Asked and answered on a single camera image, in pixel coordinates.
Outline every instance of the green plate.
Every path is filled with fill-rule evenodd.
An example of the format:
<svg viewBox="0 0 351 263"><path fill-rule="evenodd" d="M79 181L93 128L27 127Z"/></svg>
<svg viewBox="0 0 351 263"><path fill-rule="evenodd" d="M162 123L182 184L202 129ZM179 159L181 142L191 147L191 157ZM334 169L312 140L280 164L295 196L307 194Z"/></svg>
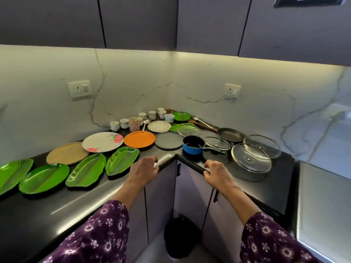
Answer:
<svg viewBox="0 0 351 263"><path fill-rule="evenodd" d="M139 150L124 146L118 149L108 159L106 173L108 176L120 174L128 169L139 155Z"/></svg>
<svg viewBox="0 0 351 263"><path fill-rule="evenodd" d="M105 165L106 157L101 153L85 158L70 173L66 180L66 186L90 186L98 180Z"/></svg>
<svg viewBox="0 0 351 263"><path fill-rule="evenodd" d="M69 173L66 164L49 164L27 174L20 182L19 188L25 194L45 192L64 181Z"/></svg>
<svg viewBox="0 0 351 263"><path fill-rule="evenodd" d="M175 113L173 113L173 115L174 119L179 122L184 122L191 118L191 115L184 111L176 111Z"/></svg>
<svg viewBox="0 0 351 263"><path fill-rule="evenodd" d="M177 133L178 127L180 127L181 125L185 125L185 124L194 125L193 123L175 124L169 130Z"/></svg>
<svg viewBox="0 0 351 263"><path fill-rule="evenodd" d="M14 188L33 165L32 159L13 161L0 167L0 195Z"/></svg>

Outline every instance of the blue saucepan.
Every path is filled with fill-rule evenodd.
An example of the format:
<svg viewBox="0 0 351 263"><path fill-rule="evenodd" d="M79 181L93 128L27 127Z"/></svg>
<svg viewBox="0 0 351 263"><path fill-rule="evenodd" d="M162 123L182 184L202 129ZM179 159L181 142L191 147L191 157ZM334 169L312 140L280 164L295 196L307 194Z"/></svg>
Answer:
<svg viewBox="0 0 351 263"><path fill-rule="evenodd" d="M186 136L183 138L183 150L192 155L201 154L204 150L213 150L220 154L226 154L225 151L205 146L205 141L198 136Z"/></svg>

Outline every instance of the cup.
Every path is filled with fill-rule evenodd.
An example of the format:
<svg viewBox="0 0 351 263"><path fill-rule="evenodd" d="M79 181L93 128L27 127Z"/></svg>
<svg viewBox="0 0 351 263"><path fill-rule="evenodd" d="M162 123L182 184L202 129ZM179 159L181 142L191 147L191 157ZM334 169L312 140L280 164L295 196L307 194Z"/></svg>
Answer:
<svg viewBox="0 0 351 263"><path fill-rule="evenodd" d="M174 114L165 114L165 119L167 123L173 123Z"/></svg>
<svg viewBox="0 0 351 263"><path fill-rule="evenodd" d="M146 113L138 113L138 116L145 119L146 118Z"/></svg>
<svg viewBox="0 0 351 263"><path fill-rule="evenodd" d="M129 128L129 120L128 119L120 119L119 122L121 123L121 128L123 128L123 129Z"/></svg>
<svg viewBox="0 0 351 263"><path fill-rule="evenodd" d="M159 113L159 116L160 116L160 119L164 120L165 119L165 114L167 113L167 111L165 110L160 110L160 113Z"/></svg>
<svg viewBox="0 0 351 263"><path fill-rule="evenodd" d="M131 130L131 132L136 132L140 130L138 117L129 118L129 129Z"/></svg>
<svg viewBox="0 0 351 263"><path fill-rule="evenodd" d="M156 119L156 112L155 111L149 111L149 118L150 118L150 120L155 120Z"/></svg>
<svg viewBox="0 0 351 263"><path fill-rule="evenodd" d="M110 126L111 126L111 130L113 132L117 132L119 130L119 122L117 122L117 121L111 122Z"/></svg>
<svg viewBox="0 0 351 263"><path fill-rule="evenodd" d="M143 118L142 117L137 117L139 119L139 126L142 126L143 125Z"/></svg>

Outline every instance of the white tile floor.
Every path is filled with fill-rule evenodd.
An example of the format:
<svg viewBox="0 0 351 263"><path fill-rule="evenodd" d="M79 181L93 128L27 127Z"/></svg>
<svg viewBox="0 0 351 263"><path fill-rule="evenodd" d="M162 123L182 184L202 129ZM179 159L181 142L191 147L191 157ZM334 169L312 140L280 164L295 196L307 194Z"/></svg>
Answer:
<svg viewBox="0 0 351 263"><path fill-rule="evenodd" d="M193 251L186 258L177 262L182 263L219 263L205 248L196 245ZM168 256L163 231L156 239L149 244L147 249L140 255L135 263L174 263Z"/></svg>

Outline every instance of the gray cabinet door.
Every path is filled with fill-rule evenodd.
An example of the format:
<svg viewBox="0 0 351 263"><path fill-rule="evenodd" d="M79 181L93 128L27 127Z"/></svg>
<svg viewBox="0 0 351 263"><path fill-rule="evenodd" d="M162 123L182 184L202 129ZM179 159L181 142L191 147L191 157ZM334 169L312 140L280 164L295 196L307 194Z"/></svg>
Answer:
<svg viewBox="0 0 351 263"><path fill-rule="evenodd" d="M0 0L0 44L104 48L97 0Z"/></svg>
<svg viewBox="0 0 351 263"><path fill-rule="evenodd" d="M203 246L223 263L239 263L243 229L228 200L213 194L203 229Z"/></svg>
<svg viewBox="0 0 351 263"><path fill-rule="evenodd" d="M177 51L237 56L250 0L179 0Z"/></svg>
<svg viewBox="0 0 351 263"><path fill-rule="evenodd" d="M182 214L202 229L213 188L202 174L184 163L178 164L180 175L175 183L174 216Z"/></svg>
<svg viewBox="0 0 351 263"><path fill-rule="evenodd" d="M145 192L142 190L129 210L127 263L133 262L148 245Z"/></svg>
<svg viewBox="0 0 351 263"><path fill-rule="evenodd" d="M100 0L110 49L174 50L178 0Z"/></svg>
<svg viewBox="0 0 351 263"><path fill-rule="evenodd" d="M351 65L351 0L302 8L274 1L252 0L239 56Z"/></svg>
<svg viewBox="0 0 351 263"><path fill-rule="evenodd" d="M174 161L145 187L149 243L163 231L166 223L173 217L176 171L177 162Z"/></svg>

